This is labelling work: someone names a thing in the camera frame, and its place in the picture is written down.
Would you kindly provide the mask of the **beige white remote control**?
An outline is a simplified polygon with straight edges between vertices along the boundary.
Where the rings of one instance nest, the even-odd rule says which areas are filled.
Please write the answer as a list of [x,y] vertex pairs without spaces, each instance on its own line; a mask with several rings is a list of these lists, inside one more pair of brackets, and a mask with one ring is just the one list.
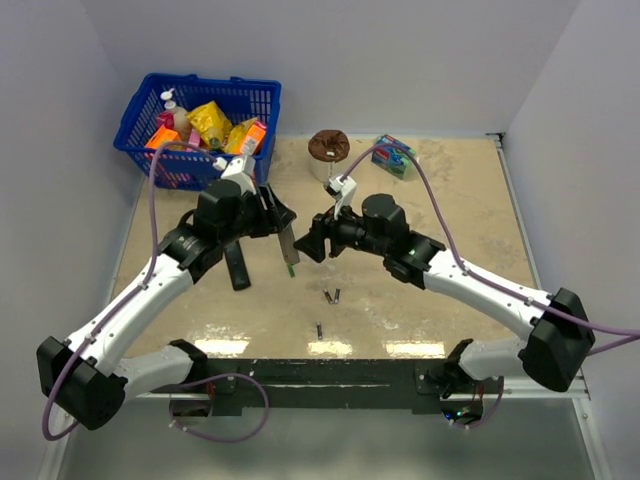
[[278,233],[278,240],[283,255],[283,259],[287,265],[296,265],[300,262],[299,251],[294,247],[296,241],[293,231],[293,225],[287,225]]

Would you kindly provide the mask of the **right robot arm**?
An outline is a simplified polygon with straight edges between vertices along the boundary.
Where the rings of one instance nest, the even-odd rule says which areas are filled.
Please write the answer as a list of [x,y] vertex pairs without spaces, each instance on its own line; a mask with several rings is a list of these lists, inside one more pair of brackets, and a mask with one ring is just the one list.
[[459,266],[452,250],[409,227],[389,194],[316,215],[295,248],[317,263],[346,248],[379,256],[396,280],[456,299],[512,332],[497,341],[461,341],[442,368],[445,387],[469,392],[490,377],[526,375],[565,392],[595,343],[581,299],[561,288],[547,293],[518,285],[474,265]]

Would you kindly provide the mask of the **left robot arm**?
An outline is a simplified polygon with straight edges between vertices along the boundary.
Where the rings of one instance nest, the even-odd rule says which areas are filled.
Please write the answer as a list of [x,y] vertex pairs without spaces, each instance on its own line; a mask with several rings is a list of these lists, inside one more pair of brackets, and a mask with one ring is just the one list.
[[176,384],[185,392],[207,380],[206,356],[183,340],[170,343],[131,367],[122,358],[129,346],[178,296],[222,261],[226,247],[243,237],[292,231],[296,214],[271,186],[242,190],[232,180],[215,180],[162,240],[134,279],[102,312],[65,340],[46,338],[36,350],[45,408],[60,407],[76,425],[96,430],[125,401]]

